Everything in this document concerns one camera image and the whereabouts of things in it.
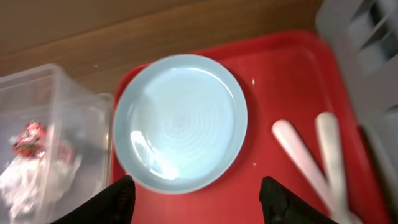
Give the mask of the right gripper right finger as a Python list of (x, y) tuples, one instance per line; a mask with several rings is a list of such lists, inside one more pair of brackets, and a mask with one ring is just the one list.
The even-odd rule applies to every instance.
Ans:
[(263, 177), (259, 201), (265, 224), (337, 224), (272, 177)]

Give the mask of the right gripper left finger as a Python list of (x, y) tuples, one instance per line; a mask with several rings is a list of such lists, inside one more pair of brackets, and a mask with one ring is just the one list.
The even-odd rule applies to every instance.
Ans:
[(52, 224), (130, 224), (135, 201), (135, 183), (125, 175)]

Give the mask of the white plastic fork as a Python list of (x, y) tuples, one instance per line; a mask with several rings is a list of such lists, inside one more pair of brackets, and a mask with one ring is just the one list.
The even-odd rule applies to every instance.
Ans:
[(272, 125), (272, 133), (326, 205), (331, 218), (338, 221), (330, 186), (295, 128), (287, 120), (278, 120)]

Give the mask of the white plastic spoon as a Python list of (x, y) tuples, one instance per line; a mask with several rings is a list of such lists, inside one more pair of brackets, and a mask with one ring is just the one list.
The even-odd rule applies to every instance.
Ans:
[(332, 217), (339, 224), (360, 224), (361, 219), (349, 209), (338, 119), (330, 112), (323, 112), (316, 117), (315, 126), (334, 204)]

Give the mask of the light blue plate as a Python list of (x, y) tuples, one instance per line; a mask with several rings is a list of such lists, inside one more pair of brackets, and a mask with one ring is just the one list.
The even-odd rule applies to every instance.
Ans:
[(116, 155), (141, 186), (185, 194), (221, 177), (246, 137), (248, 109), (234, 75), (219, 62), (178, 54), (143, 68), (113, 118)]

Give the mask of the red snack wrapper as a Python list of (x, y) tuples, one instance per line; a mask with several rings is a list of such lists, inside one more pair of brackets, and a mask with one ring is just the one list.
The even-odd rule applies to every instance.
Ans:
[[(42, 123), (28, 122), (13, 144), (13, 152), (28, 159), (44, 159), (50, 149), (47, 133), (47, 128)], [(75, 158), (72, 145), (68, 141), (60, 141), (56, 146), (57, 159), (71, 163)]]

